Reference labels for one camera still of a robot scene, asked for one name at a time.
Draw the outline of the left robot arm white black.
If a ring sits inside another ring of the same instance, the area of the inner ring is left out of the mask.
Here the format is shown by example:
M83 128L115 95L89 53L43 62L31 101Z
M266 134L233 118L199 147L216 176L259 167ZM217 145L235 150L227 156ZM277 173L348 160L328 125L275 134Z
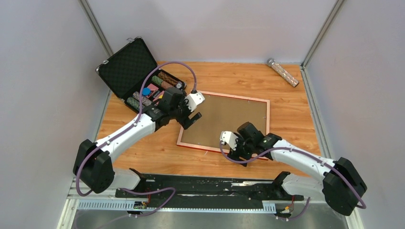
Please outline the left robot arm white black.
M186 94L184 90L171 87L164 92L161 99L141 108L134 120L116 132L95 142L89 139L83 141L73 168L77 193L85 196L79 187L83 182L96 194L108 188L119 188L128 189L135 197L143 196L146 184L141 181L140 173L134 169L114 168L113 162L136 142L157 132L170 120L174 119L184 129L188 129L201 118L201 113L189 116L204 100L203 94L198 91Z

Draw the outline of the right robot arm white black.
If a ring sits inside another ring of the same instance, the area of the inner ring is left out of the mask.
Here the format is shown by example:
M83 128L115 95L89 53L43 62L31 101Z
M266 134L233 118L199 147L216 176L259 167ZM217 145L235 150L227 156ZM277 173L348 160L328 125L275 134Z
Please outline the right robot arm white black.
M246 166L260 157L266 157L305 173L301 177L281 172L272 187L278 199L285 199L289 195L320 199L344 216L350 216L355 208L366 208L362 197L367 185L353 163L344 157L334 160L317 156L276 134L263 134L251 122L242 124L236 132L221 132L219 141L220 146L230 147L228 154L223 156L236 164Z

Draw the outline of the pink card box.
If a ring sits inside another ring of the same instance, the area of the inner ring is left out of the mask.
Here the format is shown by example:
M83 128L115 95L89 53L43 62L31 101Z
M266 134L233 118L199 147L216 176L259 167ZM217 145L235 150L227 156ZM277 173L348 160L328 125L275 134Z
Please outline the pink card box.
M148 94L146 95L146 97L148 99L150 99L151 101L156 101L157 99L161 98L164 94L164 90L157 87L153 83L150 83L147 86L147 89L148 89Z

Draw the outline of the brown poker chip roll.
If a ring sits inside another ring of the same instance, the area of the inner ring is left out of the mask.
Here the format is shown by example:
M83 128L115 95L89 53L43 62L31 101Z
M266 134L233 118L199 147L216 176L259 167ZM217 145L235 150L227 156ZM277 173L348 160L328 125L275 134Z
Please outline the brown poker chip roll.
M174 79L173 77L166 74L165 72L159 72L158 77L161 78L162 80L168 82L169 84L175 86L178 89L183 88L183 83L181 81Z

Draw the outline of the dark green chip roll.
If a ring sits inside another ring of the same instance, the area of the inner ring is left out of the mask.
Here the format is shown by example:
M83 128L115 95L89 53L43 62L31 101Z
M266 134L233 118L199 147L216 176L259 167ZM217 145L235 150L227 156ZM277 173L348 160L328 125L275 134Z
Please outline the dark green chip roll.
M171 85L170 83L168 83L167 81L164 81L163 79L159 78L158 76L152 76L152 82L155 83L156 85L160 86L161 88L163 88L164 90L167 90L169 88L172 88L173 85Z

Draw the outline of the blue round chip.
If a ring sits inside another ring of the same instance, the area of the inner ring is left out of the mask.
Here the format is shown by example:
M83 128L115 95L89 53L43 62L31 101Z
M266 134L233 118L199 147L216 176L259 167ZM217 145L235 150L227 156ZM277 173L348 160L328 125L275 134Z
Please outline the blue round chip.
M151 90L149 88L143 88L141 94L145 97L148 97L151 93Z

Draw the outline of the green poker chip roll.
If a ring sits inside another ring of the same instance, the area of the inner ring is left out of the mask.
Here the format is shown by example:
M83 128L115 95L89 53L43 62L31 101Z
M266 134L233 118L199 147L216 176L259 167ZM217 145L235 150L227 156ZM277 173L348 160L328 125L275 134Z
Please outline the green poker chip roll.
M128 104L132 109L134 109L137 113L140 111L141 108L142 108L142 109L144 108L144 105L143 105L142 103L140 103L138 99L135 99L135 98L133 98L133 97L129 97L129 98L126 100L126 102L127 102L127 104Z

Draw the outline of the black foam-lined case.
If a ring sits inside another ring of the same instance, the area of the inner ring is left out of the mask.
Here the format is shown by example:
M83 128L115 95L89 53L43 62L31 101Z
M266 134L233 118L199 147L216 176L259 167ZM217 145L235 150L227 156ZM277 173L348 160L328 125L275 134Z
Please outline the black foam-lined case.
M136 112L127 104L126 100L132 97L134 92L140 91L146 76L157 66L158 64L144 40L141 37L136 37L104 63L99 65L96 68L96 72L111 91L121 99L125 105ZM161 68L157 69L147 80L145 84L146 88L150 83L153 83L151 80L152 76L158 76L159 72L165 72L174 79L181 81L183 88L180 90L185 91L187 86L186 82Z

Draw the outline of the glitter-filled clear tube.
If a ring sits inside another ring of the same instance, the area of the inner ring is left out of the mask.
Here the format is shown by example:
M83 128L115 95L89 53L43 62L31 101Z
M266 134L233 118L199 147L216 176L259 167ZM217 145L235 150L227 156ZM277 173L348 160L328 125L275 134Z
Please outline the glitter-filled clear tube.
M288 82L292 87L299 85L299 81L293 77L287 70L285 70L278 62L273 58L269 58L266 64L277 72L286 82Z

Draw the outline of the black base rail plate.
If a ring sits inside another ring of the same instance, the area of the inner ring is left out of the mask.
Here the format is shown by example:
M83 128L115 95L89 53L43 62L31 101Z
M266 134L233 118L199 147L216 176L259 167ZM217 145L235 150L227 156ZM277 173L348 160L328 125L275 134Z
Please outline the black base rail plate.
M198 177L181 175L143 174L135 192L152 194L148 207L158 207L171 196L166 208L211 208L211 209L259 209L263 201L303 201L301 195L291 196L281 185L267 179L243 179L228 177Z

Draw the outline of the aluminium frame rail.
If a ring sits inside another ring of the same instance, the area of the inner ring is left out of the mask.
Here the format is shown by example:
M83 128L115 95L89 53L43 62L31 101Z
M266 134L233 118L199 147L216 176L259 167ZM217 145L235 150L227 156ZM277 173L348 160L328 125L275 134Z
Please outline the aluminium frame rail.
M117 210L141 215L152 211L185 213L269 214L284 222L308 216L319 229L347 229L342 205L331 207L322 196L289 194L275 180L147 174L127 192L110 187L81 197L71 189L66 207L72 210Z

